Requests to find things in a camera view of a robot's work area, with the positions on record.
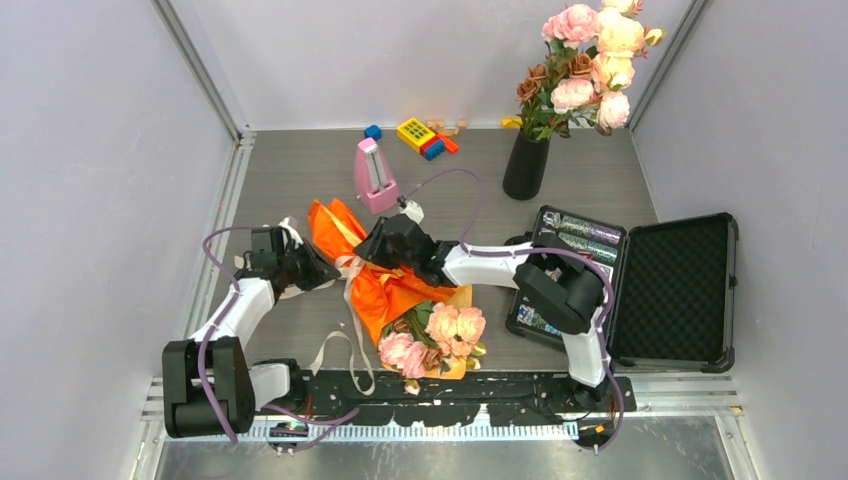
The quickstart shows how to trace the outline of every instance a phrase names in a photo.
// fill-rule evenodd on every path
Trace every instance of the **white wall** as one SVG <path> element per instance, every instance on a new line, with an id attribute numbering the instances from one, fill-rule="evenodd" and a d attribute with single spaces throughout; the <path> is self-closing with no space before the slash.
<path id="1" fill-rule="evenodd" d="M 848 7 L 815 3 L 712 2 L 636 133 L 661 220 L 739 220 L 731 373 L 769 479 L 848 468 Z"/>
<path id="2" fill-rule="evenodd" d="M 689 2 L 646 0 L 639 20 L 674 31 Z M 244 112 L 256 130 L 397 126 L 411 116 L 499 126 L 518 110 L 515 87 L 526 68 L 544 59 L 542 24 L 564 6 L 560 0 L 179 3 L 204 62 L 232 87 L 238 105 L 231 110 Z M 599 8 L 601 1 L 586 3 Z M 656 48 L 636 64 L 627 90 L 634 106 L 663 52 Z"/>
<path id="3" fill-rule="evenodd" d="M 230 141 L 149 0 L 3 2 L 0 65 L 0 478 L 115 480 Z"/>

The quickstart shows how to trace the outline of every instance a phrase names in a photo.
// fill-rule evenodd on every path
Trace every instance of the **open case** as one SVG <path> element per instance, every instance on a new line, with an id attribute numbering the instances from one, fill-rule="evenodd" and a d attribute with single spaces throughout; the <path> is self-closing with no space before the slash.
<path id="1" fill-rule="evenodd" d="M 616 302 L 604 333 L 619 365 L 704 373 L 722 373 L 733 366 L 739 229 L 730 214 L 628 232 L 546 205 L 528 233 L 533 239 L 556 233 L 607 272 Z M 564 348 L 559 332 L 520 293 L 506 326 L 522 337 Z"/>

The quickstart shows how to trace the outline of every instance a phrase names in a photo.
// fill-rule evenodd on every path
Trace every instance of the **case lid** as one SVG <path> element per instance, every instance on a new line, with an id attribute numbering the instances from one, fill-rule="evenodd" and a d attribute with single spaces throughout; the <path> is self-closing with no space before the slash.
<path id="1" fill-rule="evenodd" d="M 727 213 L 631 230 L 616 288 L 612 357 L 625 365 L 728 370 L 737 236 Z"/>

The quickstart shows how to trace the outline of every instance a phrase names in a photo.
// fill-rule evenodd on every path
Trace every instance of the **orange wrapping paper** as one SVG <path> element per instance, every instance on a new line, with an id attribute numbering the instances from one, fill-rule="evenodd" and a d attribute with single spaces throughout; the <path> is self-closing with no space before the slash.
<path id="1" fill-rule="evenodd" d="M 318 200 L 309 209 L 312 243 L 336 262 L 340 257 L 355 257 L 353 248 L 367 237 L 367 232 L 353 212 L 339 199 L 325 206 Z M 351 280 L 351 304 L 359 315 L 374 346 L 380 332 L 404 312 L 419 303 L 432 300 L 457 308 L 471 306 L 471 287 L 433 288 L 418 279 L 411 270 L 401 267 L 387 270 L 371 263 Z M 389 365 L 384 367 L 394 370 Z M 428 372 L 428 378 L 460 379 L 465 375 L 465 358 L 454 359 L 449 372 Z"/>

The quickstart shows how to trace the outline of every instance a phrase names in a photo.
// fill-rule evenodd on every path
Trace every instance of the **lavender wall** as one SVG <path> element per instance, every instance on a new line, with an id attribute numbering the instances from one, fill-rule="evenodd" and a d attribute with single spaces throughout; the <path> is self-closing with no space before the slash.
<path id="1" fill-rule="evenodd" d="M 230 140 L 149 0 L 3 2 L 0 477 L 126 478 Z"/>
<path id="2" fill-rule="evenodd" d="M 712 2 L 636 132 L 660 219 L 739 220 L 732 374 L 765 478 L 848 467 L 848 7 L 815 4 Z"/>

